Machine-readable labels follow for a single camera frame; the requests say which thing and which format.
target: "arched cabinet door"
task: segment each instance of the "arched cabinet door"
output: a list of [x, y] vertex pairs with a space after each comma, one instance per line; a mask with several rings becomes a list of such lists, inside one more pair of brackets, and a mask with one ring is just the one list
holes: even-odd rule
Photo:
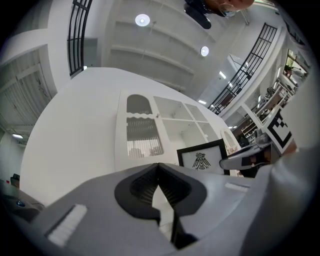
[[152, 95], [122, 90], [115, 128], [115, 170], [173, 163], [164, 123]]

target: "display shelf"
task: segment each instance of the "display shelf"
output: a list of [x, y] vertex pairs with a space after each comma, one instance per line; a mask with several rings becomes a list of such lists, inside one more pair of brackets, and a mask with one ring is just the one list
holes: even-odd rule
[[257, 128], [257, 126], [256, 125], [254, 125], [250, 130], [248, 130], [247, 132], [244, 132], [243, 134], [244, 135], [246, 135], [246, 134], [248, 134], [252, 129], [254, 129], [254, 128]]
[[261, 108], [259, 109], [259, 111], [256, 113], [257, 116], [259, 116], [262, 111], [266, 108], [266, 106], [268, 106], [268, 104], [275, 98], [275, 96], [281, 91], [281, 87], [279, 87], [275, 93], [272, 95], [272, 97], [264, 104], [261, 106]]
[[182, 102], [156, 96], [154, 100], [162, 118], [193, 120]]
[[185, 106], [191, 112], [191, 114], [193, 115], [193, 117], [196, 121], [201, 121], [201, 122], [208, 121], [197, 106], [190, 105], [190, 104], [185, 104]]
[[197, 122], [197, 123], [200, 126], [208, 142], [213, 142], [218, 139], [214, 129], [211, 127], [211, 125], [208, 122]]
[[250, 123], [248, 126], [246, 126], [245, 128], [241, 129], [241, 131], [243, 132], [244, 134], [244, 130], [249, 128], [251, 125], [255, 125], [255, 122], [252, 121], [252, 123]]
[[206, 143], [196, 122], [178, 119], [163, 119], [163, 124], [175, 150]]

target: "gray plastic panel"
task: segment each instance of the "gray plastic panel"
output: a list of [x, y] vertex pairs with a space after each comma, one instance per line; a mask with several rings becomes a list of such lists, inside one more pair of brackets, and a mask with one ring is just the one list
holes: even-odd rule
[[203, 238], [232, 213], [245, 196], [245, 192], [227, 187], [226, 184], [250, 188], [253, 179], [195, 171], [182, 166], [166, 164], [189, 177], [200, 181], [207, 190], [207, 197], [195, 214], [180, 217], [184, 231], [198, 239]]
[[50, 205], [33, 222], [42, 234], [50, 231], [74, 204], [88, 211], [66, 247], [79, 255], [159, 256], [175, 247], [160, 232], [155, 220], [132, 217], [117, 203], [116, 185], [149, 165], [134, 167], [86, 181]]

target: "metal bar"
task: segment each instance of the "metal bar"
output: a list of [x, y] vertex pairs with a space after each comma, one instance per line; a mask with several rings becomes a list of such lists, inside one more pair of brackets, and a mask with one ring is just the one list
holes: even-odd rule
[[74, 16], [76, 6], [73, 5], [72, 11], [71, 11], [71, 17], [70, 17], [70, 24], [69, 24], [69, 34], [68, 34], [68, 54], [69, 54], [69, 68], [70, 68], [70, 76], [72, 73], [72, 65], [71, 65], [71, 52], [70, 52], [70, 39], [71, 39], [71, 25], [72, 25], [72, 18]]
[[78, 41], [76, 42], [76, 56], [77, 56], [77, 60], [78, 60], [78, 66], [81, 65], [80, 61], [79, 61], [79, 37], [80, 37], [80, 28], [81, 28], [81, 21], [82, 21], [82, 15], [84, 14], [84, 9], [82, 8], [81, 10], [81, 15], [80, 15], [80, 20], [79, 20], [79, 27], [78, 27], [78, 36], [77, 39]]
[[[235, 84], [236, 81], [238, 81], [238, 82], [236, 82], [236, 83], [241, 83], [242, 80], [243, 80], [243, 82], [241, 83], [241, 86], [240, 86], [241, 89], [248, 83], [249, 79], [247, 79], [247, 78], [248, 78], [249, 73], [248, 73], [248, 72], [245, 72], [244, 70], [242, 70], [242, 68], [246, 68], [247, 70], [249, 70], [249, 68], [250, 68], [250, 67], [254, 64], [254, 62], [257, 60], [257, 57], [258, 57], [258, 60], [261, 59], [261, 61], [264, 59], [264, 57], [266, 56], [266, 54], [267, 54], [267, 52], [268, 52], [268, 50], [269, 50], [269, 48], [270, 48], [270, 46], [271, 46], [271, 43], [272, 43], [273, 39], [275, 38], [276, 31], [277, 31], [277, 29], [274, 28], [274, 27], [272, 27], [272, 26], [269, 26], [269, 25], [266, 25], [266, 24], [263, 25], [262, 30], [261, 30], [261, 32], [260, 32], [260, 34], [259, 34], [259, 37], [258, 37], [257, 41], [255, 42], [252, 50], [251, 50], [251, 53], [247, 56], [246, 60], [243, 62], [243, 64], [242, 64], [242, 66], [240, 67], [240, 69], [237, 71], [237, 73], [236, 73], [236, 74], [234, 75], [234, 77], [231, 79], [230, 83], [232, 82], [233, 84]], [[271, 39], [271, 38], [272, 38], [271, 41], [263, 38], [263, 37], [265, 37], [266, 32], [267, 32], [266, 38], [267, 38], [267, 39]], [[263, 41], [267, 42], [267, 44], [265, 44], [264, 47], [263, 47], [263, 44], [262, 44], [261, 48], [259, 48], [259, 47], [260, 47], [260, 44], [261, 44], [261, 40], [259, 41], [259, 39], [262, 39]], [[253, 59], [253, 62], [250, 63], [249, 67], [244, 67], [244, 64], [247, 62], [247, 60], [248, 60], [249, 58], [250, 58], [250, 61], [249, 61], [249, 62], [251, 62], [252, 59]], [[257, 64], [258, 64], [258, 61], [253, 65], [253, 69], [256, 67]], [[255, 71], [258, 69], [258, 67], [260, 66], [260, 64], [261, 64], [261, 62], [257, 65], [257, 67], [256, 67], [256, 69], [255, 69], [254, 71], [251, 70], [251, 72], [252, 72], [252, 73], [250, 74], [251, 76], [255, 73]], [[230, 89], [229, 89], [229, 83], [228, 83], [228, 85], [223, 89], [223, 91], [218, 95], [218, 97], [212, 102], [212, 104], [209, 105], [208, 109], [210, 109], [211, 111], [215, 111], [215, 113], [217, 113], [217, 112], [220, 112], [220, 113], [221, 113], [220, 108], [218, 108], [217, 106], [216, 106], [215, 108], [213, 108], [213, 107], [211, 107], [211, 105], [220, 105], [221, 102], [226, 98], [226, 95], [228, 95], [228, 94], [230, 94], [230, 93], [231, 93], [232, 95], [235, 95], [233, 91], [234, 91], [234, 90], [238, 90], [238, 89], [239, 89], [239, 86], [234, 86], [233, 89], [230, 90]], [[228, 106], [228, 104], [229, 104], [234, 98], [235, 98], [235, 97], [233, 97], [233, 98], [227, 103], [226, 106]]]
[[85, 32], [86, 32], [86, 25], [87, 25], [87, 19], [88, 19], [88, 14], [89, 14], [89, 9], [91, 7], [92, 0], [89, 0], [88, 6], [87, 6], [87, 11], [85, 12], [84, 15], [84, 20], [83, 20], [83, 25], [82, 25], [82, 32], [81, 32], [81, 67], [82, 71], [84, 70], [84, 42], [85, 42]]
[[72, 71], [71, 73], [70, 73], [70, 76], [72, 76], [74, 73], [77, 73], [79, 70], [81, 70], [82, 69], [82, 67], [81, 66], [79, 66], [77, 69], [75, 69], [74, 71]]
[[75, 0], [73, 0], [73, 4], [74, 4], [75, 6], [78, 6], [78, 7], [82, 8], [82, 9], [86, 10], [86, 11], [89, 11], [89, 8], [90, 8], [89, 5], [88, 5], [88, 7], [85, 7], [84, 5], [81, 4], [81, 2], [79, 3], [79, 2], [77, 2], [77, 1], [75, 1]]
[[[76, 38], [77, 20], [78, 20], [79, 11], [80, 11], [80, 8], [78, 7], [78, 10], [76, 11], [75, 20], [74, 20], [73, 38]], [[74, 65], [74, 69], [76, 69], [76, 40], [73, 40], [73, 65]]]
[[[259, 41], [259, 38], [261, 37], [261, 35], [262, 35], [263, 31], [264, 31], [265, 26], [267, 26], [266, 23], [264, 23], [264, 25], [263, 25], [263, 27], [262, 27], [262, 30], [260, 31], [260, 34], [259, 34], [259, 36], [258, 36], [258, 39], [255, 41], [255, 43], [254, 43], [254, 45], [253, 45], [252, 50], [251, 50], [250, 53], [252, 53], [253, 50], [255, 49], [255, 47], [256, 47], [256, 45], [257, 45], [257, 43], [258, 43], [258, 41]], [[242, 66], [247, 62], [247, 60], [249, 59], [249, 57], [250, 57], [250, 54], [246, 57], [246, 59], [244, 60]], [[235, 75], [234, 75], [233, 78], [230, 80], [230, 82], [237, 77], [238, 73], [239, 73], [239, 70], [235, 73]]]

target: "black metal railing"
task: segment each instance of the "black metal railing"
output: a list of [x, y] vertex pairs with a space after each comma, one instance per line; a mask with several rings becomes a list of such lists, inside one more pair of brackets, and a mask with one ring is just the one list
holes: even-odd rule
[[92, 0], [73, 0], [67, 39], [70, 76], [84, 70], [84, 41]]
[[246, 86], [265, 58], [270, 45], [275, 38], [276, 32], [277, 28], [264, 23], [249, 55], [222, 92], [209, 105], [209, 110], [217, 115], [220, 114], [242, 91], [243, 87]]

